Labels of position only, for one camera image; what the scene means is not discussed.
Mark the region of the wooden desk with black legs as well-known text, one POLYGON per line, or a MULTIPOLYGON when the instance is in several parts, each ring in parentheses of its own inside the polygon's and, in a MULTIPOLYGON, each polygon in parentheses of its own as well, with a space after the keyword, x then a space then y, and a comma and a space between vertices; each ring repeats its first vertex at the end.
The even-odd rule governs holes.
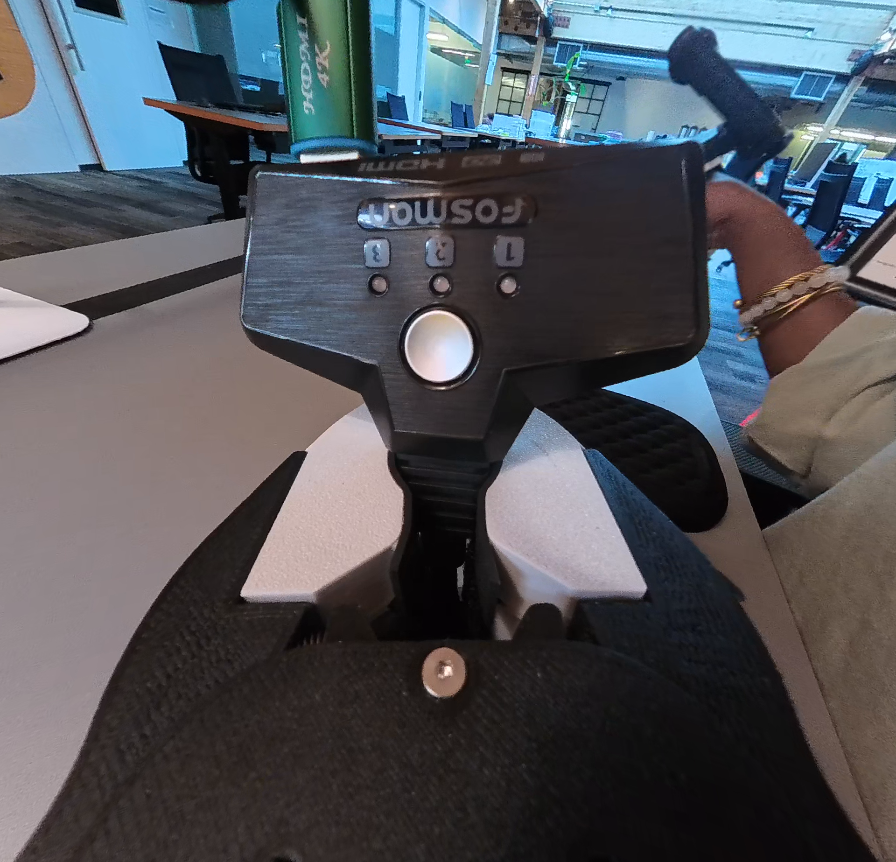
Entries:
MULTIPOLYGON (((288 138, 287 118, 282 114, 255 113, 245 109, 202 106, 147 97, 143 99, 143 103, 166 112, 183 125, 185 121, 196 121, 201 127, 219 134, 226 141, 229 153, 236 137, 243 138, 243 143, 248 143, 251 138, 261 137, 263 151, 271 145, 271 138, 288 138)), ((441 150, 465 150, 471 144, 499 142, 501 139, 487 128, 465 129, 428 123, 416 124, 391 118, 379 119, 376 132, 377 146, 386 154, 393 154, 401 149, 416 150, 428 145, 441 150)), ((240 198, 245 195, 251 169, 250 162, 237 161, 230 155, 230 171, 221 178, 218 185, 222 214, 213 216, 212 219, 233 220, 244 215, 240 198)))

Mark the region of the braided hdmi cable green plugs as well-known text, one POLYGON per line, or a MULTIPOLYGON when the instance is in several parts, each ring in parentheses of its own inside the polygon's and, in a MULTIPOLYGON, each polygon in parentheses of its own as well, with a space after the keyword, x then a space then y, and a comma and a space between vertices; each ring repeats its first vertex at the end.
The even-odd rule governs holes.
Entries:
POLYGON ((277 24, 292 155, 303 163, 375 156, 370 0, 279 0, 277 24))

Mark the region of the black desk monitor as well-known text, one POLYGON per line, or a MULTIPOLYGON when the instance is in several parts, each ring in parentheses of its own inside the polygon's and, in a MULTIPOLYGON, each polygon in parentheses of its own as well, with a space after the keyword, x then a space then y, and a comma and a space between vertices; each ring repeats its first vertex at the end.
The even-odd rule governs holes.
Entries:
POLYGON ((178 102, 234 107, 242 104, 223 56, 172 47, 158 42, 169 82, 178 102))

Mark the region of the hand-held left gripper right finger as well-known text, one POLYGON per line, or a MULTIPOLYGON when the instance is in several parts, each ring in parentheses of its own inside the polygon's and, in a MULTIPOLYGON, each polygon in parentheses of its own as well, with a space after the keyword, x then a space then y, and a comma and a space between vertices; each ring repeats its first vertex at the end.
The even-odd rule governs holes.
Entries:
POLYGON ((497 559, 497 617, 549 603, 571 617, 586 599, 639 601, 647 592, 581 444, 535 409, 485 495, 497 559))

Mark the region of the black office chair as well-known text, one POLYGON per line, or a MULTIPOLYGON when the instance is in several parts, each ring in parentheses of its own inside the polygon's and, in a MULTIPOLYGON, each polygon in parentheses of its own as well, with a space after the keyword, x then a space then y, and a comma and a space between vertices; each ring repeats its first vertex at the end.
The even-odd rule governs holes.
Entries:
POLYGON ((230 153, 222 137, 196 121, 185 121, 185 166, 196 181, 219 185, 230 171, 230 153))

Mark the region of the black hdmi switch box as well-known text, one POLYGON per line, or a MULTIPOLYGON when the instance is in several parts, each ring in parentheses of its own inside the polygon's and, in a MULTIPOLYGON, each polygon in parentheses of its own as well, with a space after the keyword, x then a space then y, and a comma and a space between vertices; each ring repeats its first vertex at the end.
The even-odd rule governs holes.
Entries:
POLYGON ((254 170, 245 333, 363 398, 406 496, 392 603, 311 603, 327 629, 353 609, 380 640, 450 643, 526 616, 497 617, 487 488, 533 410, 700 351, 704 167, 678 141, 254 170))

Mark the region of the person's right hand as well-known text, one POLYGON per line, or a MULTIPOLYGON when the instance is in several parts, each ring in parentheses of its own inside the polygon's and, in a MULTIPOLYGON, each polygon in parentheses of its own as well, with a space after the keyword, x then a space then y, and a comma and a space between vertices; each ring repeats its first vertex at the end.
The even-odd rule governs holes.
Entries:
POLYGON ((823 265, 804 231, 767 197, 716 175, 705 188, 708 246, 730 253, 743 308, 799 274, 823 265))

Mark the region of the dark framed white panel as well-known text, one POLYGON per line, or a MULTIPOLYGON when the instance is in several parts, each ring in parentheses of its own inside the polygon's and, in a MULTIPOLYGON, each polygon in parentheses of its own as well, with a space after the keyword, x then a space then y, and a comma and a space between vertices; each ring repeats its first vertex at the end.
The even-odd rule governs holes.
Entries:
POLYGON ((845 289, 850 296, 895 310, 895 203, 849 246, 840 263, 849 269, 845 289))

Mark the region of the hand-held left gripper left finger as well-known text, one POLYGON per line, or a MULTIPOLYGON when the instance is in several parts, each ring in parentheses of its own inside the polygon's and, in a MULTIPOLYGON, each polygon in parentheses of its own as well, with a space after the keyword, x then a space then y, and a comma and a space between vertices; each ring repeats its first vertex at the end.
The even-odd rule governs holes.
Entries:
POLYGON ((395 597, 392 557, 405 505, 383 439, 360 405, 309 446, 241 599, 378 617, 395 597))

